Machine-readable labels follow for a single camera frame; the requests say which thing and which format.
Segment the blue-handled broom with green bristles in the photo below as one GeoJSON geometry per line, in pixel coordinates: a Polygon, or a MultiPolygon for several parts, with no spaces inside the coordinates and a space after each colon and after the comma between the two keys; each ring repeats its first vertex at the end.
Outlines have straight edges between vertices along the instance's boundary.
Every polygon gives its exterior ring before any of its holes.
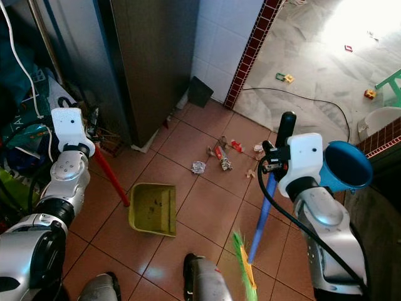
{"type": "MultiPolygon", "coordinates": [[[[289,133],[279,133],[276,142],[277,144],[286,144],[287,137],[293,133],[293,127],[296,119],[297,115],[292,111],[283,113],[279,129],[280,131],[285,132],[288,129],[289,133]]],[[[262,179],[260,172],[259,176],[255,177],[255,179],[262,179]]],[[[246,241],[244,241],[241,232],[238,232],[238,230],[232,232],[232,247],[233,250],[235,250],[235,257],[239,263],[241,281],[246,301],[258,301],[258,286],[255,281],[255,276],[253,275],[253,258],[257,255],[258,246],[261,242],[261,238],[263,237],[264,227],[268,221],[270,209],[273,207],[273,205],[269,202],[269,198],[274,197],[277,183],[278,182],[275,180],[273,175],[268,177],[268,184],[266,186],[266,189],[268,189],[268,194],[267,197],[263,199],[263,204],[261,205],[259,218],[251,238],[249,249],[246,249],[246,241]]]]}

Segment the yellow-green dustpan with red handle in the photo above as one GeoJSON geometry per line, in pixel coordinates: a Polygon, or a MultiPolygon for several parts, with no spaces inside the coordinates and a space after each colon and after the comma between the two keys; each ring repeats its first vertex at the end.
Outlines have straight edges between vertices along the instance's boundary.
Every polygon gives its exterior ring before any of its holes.
{"type": "Polygon", "coordinates": [[[93,160],[128,209],[128,224],[133,230],[166,237],[177,235],[177,188],[173,184],[141,182],[124,191],[103,152],[95,152],[93,160]]]}

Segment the blue plastic bowl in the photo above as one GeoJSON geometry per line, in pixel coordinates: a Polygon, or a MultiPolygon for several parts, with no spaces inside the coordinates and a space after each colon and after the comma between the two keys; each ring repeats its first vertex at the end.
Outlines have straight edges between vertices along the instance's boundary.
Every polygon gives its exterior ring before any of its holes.
{"type": "Polygon", "coordinates": [[[323,152],[320,186],[332,192],[356,191],[373,181],[373,167],[366,155],[355,145],[334,140],[323,152]]]}

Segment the dark grey flat board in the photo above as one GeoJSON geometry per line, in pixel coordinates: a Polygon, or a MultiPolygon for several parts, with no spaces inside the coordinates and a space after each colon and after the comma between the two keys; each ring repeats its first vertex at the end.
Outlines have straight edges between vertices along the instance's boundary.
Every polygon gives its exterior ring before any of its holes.
{"type": "Polygon", "coordinates": [[[200,78],[192,77],[188,86],[188,102],[204,108],[212,100],[213,91],[200,78]]]}

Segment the bright green bag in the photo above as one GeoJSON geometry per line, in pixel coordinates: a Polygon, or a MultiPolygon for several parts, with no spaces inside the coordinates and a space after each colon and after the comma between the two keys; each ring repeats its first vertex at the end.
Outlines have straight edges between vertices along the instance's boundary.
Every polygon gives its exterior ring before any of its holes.
{"type": "Polygon", "coordinates": [[[8,203],[18,211],[26,209],[26,186],[17,181],[11,173],[0,169],[1,190],[8,203]]]}

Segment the white basin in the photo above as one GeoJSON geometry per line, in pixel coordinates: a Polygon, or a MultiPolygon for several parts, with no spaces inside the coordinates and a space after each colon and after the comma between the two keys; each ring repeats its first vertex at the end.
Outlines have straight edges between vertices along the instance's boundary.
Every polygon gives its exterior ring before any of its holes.
{"type": "Polygon", "coordinates": [[[358,141],[366,140],[399,117],[401,117],[401,108],[384,107],[373,110],[357,123],[358,141]]]}

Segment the teal printed bag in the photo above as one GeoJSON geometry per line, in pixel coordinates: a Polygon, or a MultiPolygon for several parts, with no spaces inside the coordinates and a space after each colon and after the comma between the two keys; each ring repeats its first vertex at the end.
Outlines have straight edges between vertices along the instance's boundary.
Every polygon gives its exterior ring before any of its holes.
{"type": "MultiPolygon", "coordinates": [[[[34,66],[32,79],[36,89],[36,97],[31,96],[31,84],[26,75],[15,75],[9,79],[9,84],[14,84],[12,92],[2,92],[2,97],[11,97],[13,104],[2,104],[2,114],[12,113],[12,121],[3,123],[3,137],[11,135],[17,128],[29,121],[37,119],[34,105],[38,104],[38,110],[44,117],[51,115],[54,108],[71,108],[75,101],[64,88],[56,82],[53,72],[48,68],[34,66]]],[[[51,143],[51,133],[53,133],[52,123],[32,124],[23,129],[11,139],[9,146],[21,148],[26,146],[32,148],[35,142],[38,143],[38,152],[48,155],[53,160],[58,157],[58,148],[55,143],[51,143]]]]}

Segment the robot right leg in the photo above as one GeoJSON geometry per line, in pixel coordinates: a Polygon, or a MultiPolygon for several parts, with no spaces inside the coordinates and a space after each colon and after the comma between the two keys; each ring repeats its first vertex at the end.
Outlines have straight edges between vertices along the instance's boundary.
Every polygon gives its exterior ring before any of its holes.
{"type": "Polygon", "coordinates": [[[222,273],[209,259],[187,253],[183,276],[184,301],[233,301],[222,273]]]}

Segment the robot leg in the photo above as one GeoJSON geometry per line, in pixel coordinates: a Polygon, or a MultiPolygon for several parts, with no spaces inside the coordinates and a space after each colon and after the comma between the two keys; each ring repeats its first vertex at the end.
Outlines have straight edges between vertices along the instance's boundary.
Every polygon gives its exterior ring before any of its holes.
{"type": "Polygon", "coordinates": [[[187,253],[183,276],[184,301],[233,301],[222,273],[209,259],[187,253]]]}
{"type": "Polygon", "coordinates": [[[122,301],[117,276],[113,272],[95,276],[84,285],[77,301],[122,301]]]}

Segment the green plastic stool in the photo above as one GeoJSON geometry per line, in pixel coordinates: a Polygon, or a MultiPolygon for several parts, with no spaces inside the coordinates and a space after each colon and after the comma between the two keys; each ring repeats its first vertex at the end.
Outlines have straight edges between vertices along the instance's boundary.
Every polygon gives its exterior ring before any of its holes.
{"type": "Polygon", "coordinates": [[[390,89],[392,89],[393,94],[395,94],[397,100],[393,104],[393,107],[401,108],[401,84],[398,81],[401,80],[401,68],[398,71],[393,72],[389,77],[385,78],[383,81],[375,84],[375,91],[378,93],[381,89],[389,85],[390,89]]]}

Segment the grey metal cabinet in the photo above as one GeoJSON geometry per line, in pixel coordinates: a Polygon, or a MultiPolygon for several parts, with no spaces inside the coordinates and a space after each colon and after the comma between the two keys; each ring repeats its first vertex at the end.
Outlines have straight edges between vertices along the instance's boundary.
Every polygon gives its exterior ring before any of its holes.
{"type": "Polygon", "coordinates": [[[146,146],[188,88],[200,0],[36,0],[64,80],[146,146]]]}

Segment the metal pipe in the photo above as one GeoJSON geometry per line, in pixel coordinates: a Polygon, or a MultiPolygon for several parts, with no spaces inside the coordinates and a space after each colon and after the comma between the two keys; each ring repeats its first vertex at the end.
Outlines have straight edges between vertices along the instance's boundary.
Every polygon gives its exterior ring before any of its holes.
{"type": "Polygon", "coordinates": [[[35,26],[37,27],[38,32],[40,32],[40,35],[42,36],[44,46],[46,48],[46,51],[48,52],[49,60],[51,60],[53,71],[56,75],[56,81],[60,85],[63,85],[64,84],[63,72],[60,68],[60,64],[58,63],[55,49],[53,48],[53,45],[51,43],[51,38],[49,38],[46,26],[44,26],[43,23],[44,19],[42,17],[42,14],[40,13],[40,9],[38,8],[37,0],[28,0],[28,5],[29,9],[31,10],[32,17],[34,18],[35,26]]]}

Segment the robot left leg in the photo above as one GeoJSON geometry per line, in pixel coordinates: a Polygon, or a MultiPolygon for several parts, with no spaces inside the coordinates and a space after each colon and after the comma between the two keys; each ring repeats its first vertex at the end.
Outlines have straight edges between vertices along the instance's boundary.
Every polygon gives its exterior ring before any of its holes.
{"type": "Polygon", "coordinates": [[[95,276],[84,285],[77,301],[122,301],[117,276],[113,272],[95,276]]]}

